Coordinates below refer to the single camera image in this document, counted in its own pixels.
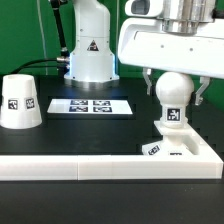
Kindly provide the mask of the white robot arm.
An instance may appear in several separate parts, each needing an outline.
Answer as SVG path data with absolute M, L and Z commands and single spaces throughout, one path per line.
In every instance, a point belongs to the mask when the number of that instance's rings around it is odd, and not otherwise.
M 84 85 L 113 78 L 114 59 L 149 69 L 198 75 L 201 95 L 224 79 L 224 11 L 216 0 L 128 0 L 118 51 L 109 48 L 109 12 L 97 0 L 73 0 L 76 46 L 66 79 Z

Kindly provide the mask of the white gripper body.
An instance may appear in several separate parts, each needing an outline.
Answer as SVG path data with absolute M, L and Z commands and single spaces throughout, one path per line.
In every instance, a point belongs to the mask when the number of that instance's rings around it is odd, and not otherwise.
M 121 63 L 224 79 L 224 19 L 200 24 L 195 35 L 164 32 L 156 19 L 127 19 L 120 30 Z

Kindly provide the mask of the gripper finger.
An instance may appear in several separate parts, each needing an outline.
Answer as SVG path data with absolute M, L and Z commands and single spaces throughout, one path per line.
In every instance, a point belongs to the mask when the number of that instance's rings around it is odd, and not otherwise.
M 151 95 L 151 88 L 152 88 L 152 82 L 150 80 L 152 70 L 150 68 L 144 68 L 143 69 L 143 78 L 145 80 L 145 83 L 147 85 L 147 94 Z
M 203 102 L 203 93 L 207 90 L 210 85 L 209 77 L 200 78 L 200 87 L 195 93 L 195 104 L 199 106 Z

